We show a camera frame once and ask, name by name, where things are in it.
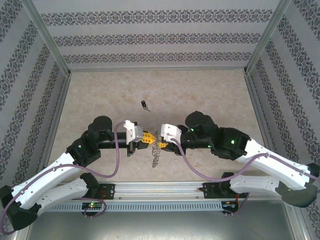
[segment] white bracket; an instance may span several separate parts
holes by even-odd
[[[273,176],[237,176],[230,181],[230,189],[238,194],[251,193],[253,195],[277,196],[276,188],[279,180]]]
[[[182,131],[177,126],[170,124],[162,124],[161,126],[161,136],[168,143],[176,144],[174,141],[170,139],[176,139],[179,143],[181,143],[181,133]]]
[[[130,142],[139,142],[144,137],[144,131],[141,126],[135,126],[135,124],[129,120],[125,120],[123,126],[126,128],[126,144]]]

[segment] patterned wallpaper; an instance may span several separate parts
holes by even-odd
[[[21,2],[2,1],[0,8],[2,187],[19,184],[37,172],[65,76]]]
[[[245,67],[279,0],[34,3],[69,68],[85,70]]]
[[[276,151],[320,165],[320,1],[293,0],[251,78]],[[320,239],[320,200],[303,210]]]

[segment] beige floor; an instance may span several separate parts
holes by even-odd
[[[144,100],[151,112],[143,110]],[[188,114],[200,111],[212,117],[220,127],[233,127],[262,143],[261,134],[241,70],[133,71],[73,73],[55,137],[50,163],[100,115],[121,121],[138,122],[143,130],[154,132],[161,124],[185,124]],[[89,168],[110,174],[116,162],[114,149],[102,150],[102,157]],[[203,174],[221,177],[237,172],[243,164],[219,159],[208,149],[187,150],[193,166]],[[159,164],[152,168],[150,148],[126,157],[120,151],[118,174],[99,181],[200,181],[182,157],[162,151]],[[261,175],[250,168],[246,174]]]

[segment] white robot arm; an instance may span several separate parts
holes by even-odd
[[[319,176],[318,165],[304,165],[288,160],[237,129],[219,128],[209,116],[198,111],[191,113],[185,123],[188,128],[183,125],[162,125],[162,141],[167,143],[163,150],[185,158],[186,149],[207,148],[222,159],[245,164],[252,162],[252,166],[270,175],[243,176],[237,173],[232,176],[233,173],[228,173],[229,178],[223,180],[204,176],[207,180],[221,182],[219,194],[269,193],[281,196],[283,201],[297,207],[307,207],[316,199],[318,188],[312,183]],[[88,131],[75,140],[50,166],[19,185],[0,188],[1,204],[13,228],[25,228],[39,215],[59,203],[81,197],[95,197],[99,183],[91,173],[84,173],[65,185],[55,186],[100,158],[100,149],[114,149],[117,142],[119,148],[127,149],[129,157],[136,149],[148,147],[148,144],[141,141],[144,134],[137,123],[127,120],[122,124],[126,132],[114,134],[111,119],[106,116],[97,117],[88,126]],[[113,177],[116,172],[106,177]]]
[[[226,192],[226,188],[236,194],[268,193],[281,196],[286,203],[301,208],[309,206],[317,198],[318,188],[313,185],[315,179],[319,180],[320,166],[317,164],[304,165],[286,159],[235,128],[218,127],[211,117],[198,111],[191,113],[185,124],[187,127],[162,125],[161,136],[168,143],[164,150],[182,155],[191,170],[200,177],[221,182],[218,194]],[[250,162],[270,176],[243,176],[241,173],[234,176],[228,173],[228,178],[223,179],[204,176],[191,166],[185,156],[186,149],[198,148],[210,149],[212,154],[222,159],[244,164]]]

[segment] purple cable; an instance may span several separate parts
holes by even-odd
[[[116,166],[115,166],[115,170],[114,172],[111,174],[111,175],[103,175],[101,173],[98,173],[98,172],[95,172],[93,170],[90,170],[84,166],[78,166],[78,165],[74,165],[74,164],[63,164],[63,165],[59,165],[59,166],[55,166],[53,168],[50,168],[46,171],[44,171],[43,173],[41,173],[39,176],[37,176],[35,179],[33,179],[32,181],[30,181],[24,188],[22,188],[20,190],[20,192],[18,192],[10,201],[9,203],[5,206],[5,208],[3,209],[3,212],[2,212],[2,215],[1,215],[1,218],[0,218],[0,231],[2,234],[4,235],[11,235],[15,232],[15,230],[13,231],[10,231],[10,232],[7,232],[5,231],[5,228],[4,228],[4,220],[5,220],[5,216],[6,216],[6,213],[8,211],[8,208],[16,201],[16,199],[24,193],[24,191],[26,191],[32,184],[34,184],[36,181],[38,181],[40,178],[42,178],[44,175],[52,172],[52,171],[56,171],[57,169],[61,169],[61,168],[66,168],[66,167],[72,167],[72,168],[77,168],[77,169],[82,169],[82,170],[85,170],[89,173],[92,173],[93,175],[96,175],[96,176],[99,176],[101,178],[112,178],[114,175],[117,174],[118,172],[118,169],[119,169],[119,165],[120,165],[120,150],[119,150],[119,142],[118,142],[118,135],[117,135],[117,130],[118,130],[118,127],[120,125],[123,125],[125,122],[120,122],[118,123],[115,128],[114,128],[114,143],[115,143],[115,151],[116,151]]]
[[[232,175],[232,176],[229,176],[229,177],[224,177],[224,178],[213,178],[213,177],[209,177],[209,176],[206,176],[206,175],[203,175],[202,173],[198,172],[191,164],[190,162],[188,161],[186,155],[185,155],[185,152],[184,150],[182,149],[182,146],[181,144],[174,138],[171,138],[170,139],[171,141],[174,141],[175,144],[178,146],[179,150],[180,150],[180,153],[185,161],[185,163],[188,165],[188,167],[195,173],[197,174],[198,176],[200,176],[201,178],[203,179],[206,179],[206,180],[209,180],[209,181],[212,181],[212,182],[226,182],[226,181],[229,181],[231,179],[234,179],[236,177],[238,177],[239,175],[241,175],[245,170],[248,169],[248,167],[252,164],[252,162],[260,157],[266,157],[266,158],[272,158],[280,163],[282,163],[283,165],[287,166],[288,168],[291,168],[295,171],[297,171],[298,173],[302,174],[302,175],[305,175],[311,179],[314,179],[314,180],[317,180],[320,182],[320,178],[316,177],[316,176],[313,176],[307,172],[304,172],[303,170],[301,169],[298,169],[294,166],[292,166],[291,164],[287,163],[286,161],[283,161],[281,160],[280,158],[276,157],[276,156],[273,156],[273,155],[270,155],[268,153],[259,153],[257,155],[254,155],[245,165],[244,167],[238,171],[236,174]]]
[[[93,218],[99,217],[101,214],[103,214],[107,210],[107,204],[105,203],[105,201],[103,201],[101,199],[94,199],[94,198],[87,198],[87,197],[77,197],[75,199],[76,200],[97,201],[97,202],[99,202],[99,203],[104,205],[103,210],[101,212],[98,212],[96,215],[93,215],[93,216],[88,216],[87,215],[87,209],[85,209],[84,213],[83,213],[85,218],[93,219]]]
[[[239,211],[241,209],[243,209],[244,205],[246,204],[248,198],[249,198],[250,193],[248,192],[248,194],[246,195],[245,199],[243,200],[243,203],[241,204],[241,206],[238,208],[238,210],[236,212],[233,213],[233,215],[238,214]]]

